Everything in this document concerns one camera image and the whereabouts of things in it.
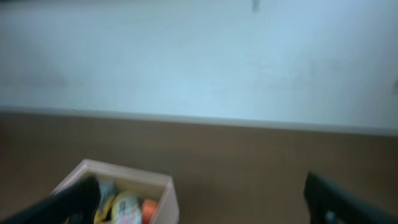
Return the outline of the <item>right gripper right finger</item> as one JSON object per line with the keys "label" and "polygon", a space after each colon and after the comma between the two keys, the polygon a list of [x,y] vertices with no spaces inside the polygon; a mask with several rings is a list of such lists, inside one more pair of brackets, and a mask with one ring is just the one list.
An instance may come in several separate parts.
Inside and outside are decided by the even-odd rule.
{"label": "right gripper right finger", "polygon": [[309,172],[303,191],[310,223],[397,223],[397,217],[381,210],[333,181]]}

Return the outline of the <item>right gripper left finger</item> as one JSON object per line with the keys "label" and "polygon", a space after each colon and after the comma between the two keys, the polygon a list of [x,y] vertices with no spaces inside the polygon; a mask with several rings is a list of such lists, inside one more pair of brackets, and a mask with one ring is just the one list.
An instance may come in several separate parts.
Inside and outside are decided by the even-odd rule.
{"label": "right gripper left finger", "polygon": [[100,204],[98,179],[86,177],[2,221],[3,224],[93,223]]}

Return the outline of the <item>yellow grey toy truck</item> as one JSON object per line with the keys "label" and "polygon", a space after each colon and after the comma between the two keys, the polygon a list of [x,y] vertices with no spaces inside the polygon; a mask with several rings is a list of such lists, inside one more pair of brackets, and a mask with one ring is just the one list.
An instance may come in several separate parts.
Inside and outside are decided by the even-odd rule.
{"label": "yellow grey toy truck", "polygon": [[119,190],[113,180],[99,179],[100,201],[95,213],[94,224],[106,223],[111,221],[111,209]]}

